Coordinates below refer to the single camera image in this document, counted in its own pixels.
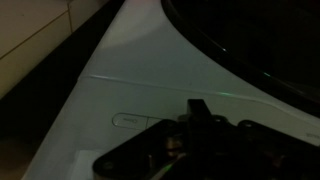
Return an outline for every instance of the white tile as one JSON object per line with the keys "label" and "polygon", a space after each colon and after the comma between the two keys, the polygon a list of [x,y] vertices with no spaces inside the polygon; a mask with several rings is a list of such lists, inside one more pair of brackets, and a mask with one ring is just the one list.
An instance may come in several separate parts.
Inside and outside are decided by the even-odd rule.
{"label": "white tile", "polygon": [[67,0],[0,0],[0,58],[67,10]]}
{"label": "white tile", "polygon": [[77,30],[109,0],[72,0],[69,3],[72,30]]}
{"label": "white tile", "polygon": [[70,34],[66,12],[0,59],[0,99]]}

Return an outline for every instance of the black plastic part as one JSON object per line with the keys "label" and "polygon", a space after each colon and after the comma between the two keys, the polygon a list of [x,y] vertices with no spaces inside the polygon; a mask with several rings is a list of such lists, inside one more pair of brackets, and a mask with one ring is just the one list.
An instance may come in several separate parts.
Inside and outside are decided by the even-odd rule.
{"label": "black plastic part", "polygon": [[[95,161],[93,171],[105,179],[143,179],[171,160],[166,155],[165,140],[177,132],[179,129],[175,121],[162,120],[100,157]],[[150,161],[153,161],[153,167],[150,167]]]}
{"label": "black plastic part", "polygon": [[[93,166],[97,179],[150,179],[160,169],[166,169],[161,180],[320,179],[318,147],[250,120],[234,126],[211,115],[201,99],[188,104],[187,123],[163,120],[99,158]],[[184,156],[170,158],[164,142],[177,136]]]}

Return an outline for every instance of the tile grout line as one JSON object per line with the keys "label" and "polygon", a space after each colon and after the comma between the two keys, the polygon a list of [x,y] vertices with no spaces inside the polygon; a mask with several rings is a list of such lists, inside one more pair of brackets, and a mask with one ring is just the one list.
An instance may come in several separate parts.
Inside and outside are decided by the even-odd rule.
{"label": "tile grout line", "polygon": [[68,13],[69,13],[69,24],[70,24],[70,30],[71,30],[71,33],[73,33],[74,31],[74,29],[73,29],[73,27],[72,27],[72,19],[71,19],[71,11],[70,11],[70,2],[68,2]]}
{"label": "tile grout line", "polygon": [[50,21],[48,24],[46,24],[45,26],[43,26],[42,28],[40,28],[38,31],[36,31],[35,33],[33,33],[31,36],[29,36],[28,38],[26,38],[25,40],[23,40],[21,43],[19,43],[18,45],[16,45],[14,48],[12,48],[10,51],[6,52],[4,55],[0,56],[0,61],[8,56],[10,53],[12,53],[14,50],[18,49],[22,44],[24,44],[25,42],[27,42],[28,40],[30,40],[32,37],[34,37],[36,34],[38,34],[40,31],[42,31],[43,29],[47,28],[49,25],[51,25],[53,22],[55,22],[56,20],[58,20],[60,17],[62,17],[63,15],[65,15],[66,13],[68,13],[68,10],[63,12],[62,14],[60,14],[58,17],[54,18],[52,21]]}

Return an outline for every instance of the tiled wall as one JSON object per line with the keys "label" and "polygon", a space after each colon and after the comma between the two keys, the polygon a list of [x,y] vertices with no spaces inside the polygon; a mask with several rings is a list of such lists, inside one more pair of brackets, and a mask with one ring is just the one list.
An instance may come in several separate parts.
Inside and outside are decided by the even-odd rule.
{"label": "tiled wall", "polygon": [[0,99],[108,0],[1,0]]}

